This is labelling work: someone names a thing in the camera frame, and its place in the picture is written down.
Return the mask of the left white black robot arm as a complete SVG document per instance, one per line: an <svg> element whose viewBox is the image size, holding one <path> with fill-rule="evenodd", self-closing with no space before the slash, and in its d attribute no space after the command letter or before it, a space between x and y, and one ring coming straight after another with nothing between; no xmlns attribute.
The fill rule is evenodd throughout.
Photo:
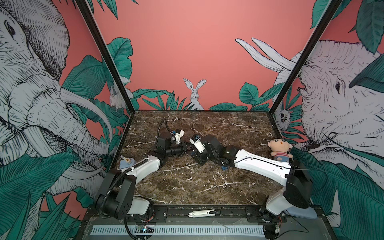
<svg viewBox="0 0 384 240"><path fill-rule="evenodd" d="M149 222L155 216L154 203L135 197L136 185L165 165L169 157L179 157L192 148L182 140L184 131L162 132L148 155L134 165L121 170L111 169L104 178L95 198L95 209L101 218L122 220L137 215Z"/></svg>

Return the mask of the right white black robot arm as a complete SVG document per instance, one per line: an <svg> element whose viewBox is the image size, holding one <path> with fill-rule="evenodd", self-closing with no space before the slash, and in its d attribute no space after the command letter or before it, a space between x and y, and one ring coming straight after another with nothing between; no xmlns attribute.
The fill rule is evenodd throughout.
<svg viewBox="0 0 384 240"><path fill-rule="evenodd" d="M224 146L213 135L194 135L190 138L190 143L194 146L192 158L200 165L212 161L221 167L247 170L279 183L282 188L267 197L260 209L263 215L277 216L286 213L298 218L315 218L316 212L310 206L312 178L302 163L293 160L293 155L289 154L292 145L288 142L282 139L270 141L268 145L273 149L271 159L252 154L240 147Z"/></svg>

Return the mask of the white utility knife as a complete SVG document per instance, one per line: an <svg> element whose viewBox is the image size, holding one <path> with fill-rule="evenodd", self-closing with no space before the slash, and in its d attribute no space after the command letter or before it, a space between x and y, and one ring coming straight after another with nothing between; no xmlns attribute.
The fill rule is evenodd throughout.
<svg viewBox="0 0 384 240"><path fill-rule="evenodd" d="M202 217L213 217L217 215L216 210L201 210L201 211L192 211L188 214L189 218L202 218Z"/></svg>

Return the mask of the white perforated strip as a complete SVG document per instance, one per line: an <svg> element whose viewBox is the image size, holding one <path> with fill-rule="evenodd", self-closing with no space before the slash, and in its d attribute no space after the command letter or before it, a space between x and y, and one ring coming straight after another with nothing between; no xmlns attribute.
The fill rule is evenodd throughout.
<svg viewBox="0 0 384 240"><path fill-rule="evenodd" d="M150 225L155 227L153 236L213 236L213 235L228 235L228 236L251 236L263 237L263 226L212 226L212 225ZM128 228L131 234L135 236L149 236L136 234L138 226L129 225ZM94 225L90 233L91 236L127 236L125 226L123 225Z"/></svg>

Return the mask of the plush doll striped shirt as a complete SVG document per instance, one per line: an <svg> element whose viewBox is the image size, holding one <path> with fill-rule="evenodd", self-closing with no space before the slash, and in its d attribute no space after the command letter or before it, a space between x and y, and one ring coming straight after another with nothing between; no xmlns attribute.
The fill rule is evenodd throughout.
<svg viewBox="0 0 384 240"><path fill-rule="evenodd" d="M290 162L293 155L289 154L289 151L293 146L283 139L274 139L268 142L268 146L271 149L271 156L275 161Z"/></svg>

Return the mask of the small green circuit board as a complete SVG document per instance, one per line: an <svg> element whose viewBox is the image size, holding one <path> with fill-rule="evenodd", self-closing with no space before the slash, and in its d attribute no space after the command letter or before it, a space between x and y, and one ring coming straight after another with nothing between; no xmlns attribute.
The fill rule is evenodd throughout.
<svg viewBox="0 0 384 240"><path fill-rule="evenodd" d="M137 227L137 230L136 230L136 234L139 234L139 235L151 235L153 234L155 231L155 227L154 226L144 226L144 225L140 225Z"/></svg>

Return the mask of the grey oval pad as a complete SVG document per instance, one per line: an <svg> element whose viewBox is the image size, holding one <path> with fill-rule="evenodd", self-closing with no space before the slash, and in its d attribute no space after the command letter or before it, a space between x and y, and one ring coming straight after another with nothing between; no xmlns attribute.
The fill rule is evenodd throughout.
<svg viewBox="0 0 384 240"><path fill-rule="evenodd" d="M296 218L303 219L316 219L318 217L316 211L312 207L308 207L306 209L298 208L298 207L290 207L284 211L286 214Z"/></svg>

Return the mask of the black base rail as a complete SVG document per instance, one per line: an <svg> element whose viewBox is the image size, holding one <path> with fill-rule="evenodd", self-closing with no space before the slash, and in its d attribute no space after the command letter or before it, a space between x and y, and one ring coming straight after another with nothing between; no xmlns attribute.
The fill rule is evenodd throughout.
<svg viewBox="0 0 384 240"><path fill-rule="evenodd" d="M154 205L153 216L148 220L139 215L129 214L129 223L165 223L171 218L177 219L223 219L245 218L248 223L272 224L285 223L289 216L304 219L316 219L319 206L311 205L307 209L291 207L275 216L261 205Z"/></svg>

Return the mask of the left black frame post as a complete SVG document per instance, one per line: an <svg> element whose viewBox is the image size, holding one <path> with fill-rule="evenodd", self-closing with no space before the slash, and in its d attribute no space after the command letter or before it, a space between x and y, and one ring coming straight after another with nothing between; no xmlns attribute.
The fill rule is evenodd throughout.
<svg viewBox="0 0 384 240"><path fill-rule="evenodd" d="M103 60L105 61L108 70L110 71L115 83L117 84L118 89L120 90L120 93L125 101L125 104L128 107L129 113L131 116L135 114L135 109L133 107L133 104L130 101L130 98L126 92L126 88L124 87L122 80L120 78L119 72L117 70L117 67L112 59L112 56L108 50L108 47L103 39L103 36L99 30L99 27L97 26L97 23L93 17L93 14L91 12L91 9L89 7L89 4L87 1L84 0L75 0L83 19L85 20L88 29L91 32L91 35L101 52L101 55L103 57Z"/></svg>

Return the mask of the black frame post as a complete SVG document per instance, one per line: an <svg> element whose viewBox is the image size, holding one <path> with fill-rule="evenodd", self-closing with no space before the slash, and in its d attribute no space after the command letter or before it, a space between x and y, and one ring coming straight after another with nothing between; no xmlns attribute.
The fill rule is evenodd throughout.
<svg viewBox="0 0 384 240"><path fill-rule="evenodd" d="M273 103L272 107L269 110L269 115L273 115L277 108L279 107L279 104L283 101L284 96L288 92L289 88L293 84L294 80L297 78L300 70L304 66L304 63L308 59L308 57L311 55L312 51L314 50L317 42L319 41L320 37L324 33L325 29L327 28L328 24L332 20L332 17L336 13L337 9L341 5L342 0L332 0L329 1L327 4L327 7L325 11L323 12L318 24L316 25L309 41L307 42L305 48L302 51L302 54L300 55L297 63L295 64L293 70L291 71L288 79L286 80L285 84L283 85L276 101Z"/></svg>
<svg viewBox="0 0 384 240"><path fill-rule="evenodd" d="M91 12L91 9L89 7L89 4L87 1L84 0L75 0L83 19L85 20L88 29L91 32L91 35L101 52L101 55L103 57L103 60L105 61L108 70L110 71L115 83L117 84L118 89L120 90L120 93L125 101L125 104L128 107L129 113L131 116L135 114L135 109L133 107L133 104L130 101L130 98L126 92L126 88L124 87L122 80L120 78L119 72L117 70L117 67L112 59L112 56L108 50L108 47L103 39L103 36L99 30L99 27L97 26L97 23L93 17L93 14Z"/></svg>

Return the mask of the right black frame post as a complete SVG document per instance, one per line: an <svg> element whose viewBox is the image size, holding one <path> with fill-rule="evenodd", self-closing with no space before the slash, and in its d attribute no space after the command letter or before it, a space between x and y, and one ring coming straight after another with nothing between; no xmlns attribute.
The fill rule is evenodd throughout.
<svg viewBox="0 0 384 240"><path fill-rule="evenodd" d="M289 88L293 84L294 80L297 78L300 70L304 66L304 63L308 59L308 57L311 55L312 51L314 50L317 42L319 41L320 37L324 33L325 29L327 28L328 24L332 20L332 17L336 13L337 9L341 5L342 0L332 0L329 1L327 4L327 7L325 11L323 12L318 24L316 25L309 41L307 42L305 48L302 51L302 54L300 55L297 63L295 64L293 70L291 71L288 79L286 80L285 84L283 85L276 101L273 103L272 107L269 110L269 115L273 115L277 108L279 107L279 104L283 101L284 96L288 92Z"/></svg>

